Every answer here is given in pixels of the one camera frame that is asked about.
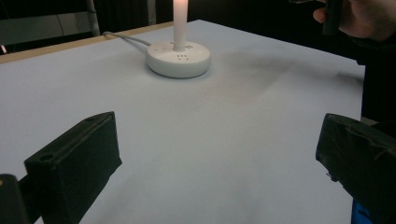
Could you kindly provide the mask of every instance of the hand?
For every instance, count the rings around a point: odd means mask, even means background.
[[[344,0],[342,10],[339,29],[347,35],[382,42],[396,33],[396,0]],[[324,8],[313,16],[326,21]]]

